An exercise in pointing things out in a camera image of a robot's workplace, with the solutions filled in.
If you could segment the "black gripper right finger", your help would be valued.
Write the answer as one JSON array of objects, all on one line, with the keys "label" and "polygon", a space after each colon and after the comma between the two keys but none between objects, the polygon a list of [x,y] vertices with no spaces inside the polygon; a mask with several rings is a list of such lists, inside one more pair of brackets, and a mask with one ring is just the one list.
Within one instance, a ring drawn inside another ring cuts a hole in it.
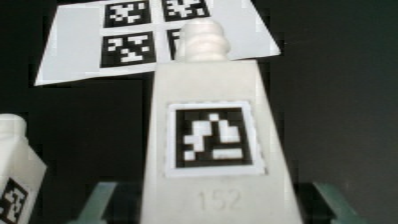
[{"label": "black gripper right finger", "polygon": [[303,224],[369,224],[330,184],[296,183],[295,192]]}]

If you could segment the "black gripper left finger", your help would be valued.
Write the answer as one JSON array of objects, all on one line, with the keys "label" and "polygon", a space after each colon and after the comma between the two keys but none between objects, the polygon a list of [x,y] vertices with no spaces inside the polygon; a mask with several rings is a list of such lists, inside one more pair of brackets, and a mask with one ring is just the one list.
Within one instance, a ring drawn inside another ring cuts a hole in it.
[{"label": "black gripper left finger", "polygon": [[78,217],[67,224],[138,224],[142,184],[99,182]]}]

